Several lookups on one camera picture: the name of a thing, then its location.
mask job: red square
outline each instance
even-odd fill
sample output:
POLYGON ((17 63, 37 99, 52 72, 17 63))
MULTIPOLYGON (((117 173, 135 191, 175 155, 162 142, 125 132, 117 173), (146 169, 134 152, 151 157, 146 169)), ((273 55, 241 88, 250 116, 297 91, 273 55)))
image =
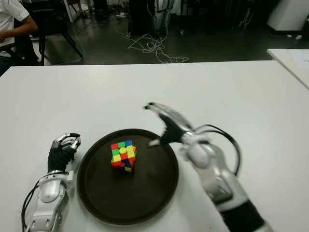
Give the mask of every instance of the red square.
POLYGON ((134 168, 135 160, 136 160, 135 157, 129 158, 129 162, 130 162, 132 168, 134 168))
POLYGON ((118 167, 125 167, 125 163, 122 163, 121 161, 112 161, 112 168, 118 169, 118 167))
POLYGON ((112 147, 112 150, 119 148, 118 144, 112 144, 111 147, 112 147))
POLYGON ((127 153, 120 154, 121 160, 126 160, 127 159, 127 153))
POLYGON ((116 168, 116 169, 117 169, 118 166, 121 165, 121 161, 112 161, 111 164, 112 164, 112 167, 113 167, 113 168, 116 168))

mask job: round tray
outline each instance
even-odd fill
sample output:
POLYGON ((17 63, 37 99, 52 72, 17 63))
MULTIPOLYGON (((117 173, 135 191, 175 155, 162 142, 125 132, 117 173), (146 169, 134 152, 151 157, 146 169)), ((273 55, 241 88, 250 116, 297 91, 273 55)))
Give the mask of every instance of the round tray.
POLYGON ((147 148, 159 136, 147 130, 113 132, 84 156, 77 189, 86 209, 103 222, 132 225, 158 214, 170 201, 178 182, 178 163, 169 145, 147 148), (133 172, 112 169, 111 144, 132 140, 137 148, 133 172))

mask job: gray floor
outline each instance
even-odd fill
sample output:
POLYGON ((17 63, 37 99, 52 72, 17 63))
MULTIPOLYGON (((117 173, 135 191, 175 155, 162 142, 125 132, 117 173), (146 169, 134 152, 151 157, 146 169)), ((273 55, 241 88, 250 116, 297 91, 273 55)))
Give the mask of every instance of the gray floor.
MULTIPOLYGON (((118 19, 112 14, 107 22, 79 18, 70 24, 70 35, 74 38, 84 58, 74 52, 62 35, 49 36, 46 42, 45 65, 95 65, 95 64, 144 64, 160 63, 154 53, 144 54, 127 48, 133 43, 123 35, 127 32, 127 19, 118 19)), ((172 57, 185 56, 187 62, 267 60, 268 48, 309 48, 309 42, 288 38, 286 35, 273 35, 265 29, 215 29, 207 35, 198 27, 195 34, 185 32, 182 37, 175 21, 168 29, 164 41, 164 53, 172 57)), ((38 53, 38 43, 34 44, 38 53)), ((162 55, 163 62, 170 60, 162 55)))

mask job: person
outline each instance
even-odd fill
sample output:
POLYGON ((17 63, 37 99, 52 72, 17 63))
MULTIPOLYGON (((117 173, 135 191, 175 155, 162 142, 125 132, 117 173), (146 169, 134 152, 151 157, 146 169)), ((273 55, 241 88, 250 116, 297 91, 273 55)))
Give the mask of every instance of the person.
MULTIPOLYGON (((0 49, 4 45, 15 43, 15 37, 34 33, 38 26, 29 12, 18 0, 0 0, 0 49), (14 18, 21 22, 14 28, 14 18)), ((14 60, 5 52, 0 52, 0 76, 14 65, 14 60)))

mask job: robotic hand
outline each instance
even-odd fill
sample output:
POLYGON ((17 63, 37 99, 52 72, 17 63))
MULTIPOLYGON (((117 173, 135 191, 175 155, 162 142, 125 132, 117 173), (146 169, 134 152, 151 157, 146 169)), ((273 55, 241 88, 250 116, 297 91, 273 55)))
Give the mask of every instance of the robotic hand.
POLYGON ((166 130, 149 146, 183 143, 202 187, 210 197, 231 232, 272 232, 249 200, 236 176, 228 169, 222 150, 211 144, 204 134, 168 106, 151 102, 145 109, 154 111, 165 122, 166 130))
POLYGON ((61 223, 61 212, 68 202, 68 192, 73 171, 65 172, 67 164, 74 160, 74 153, 81 144, 80 135, 64 133, 52 142, 48 156, 48 174, 42 177, 28 194, 22 209, 22 226, 26 232, 54 232, 61 223), (28 223, 25 212, 34 190, 40 188, 36 210, 28 223))

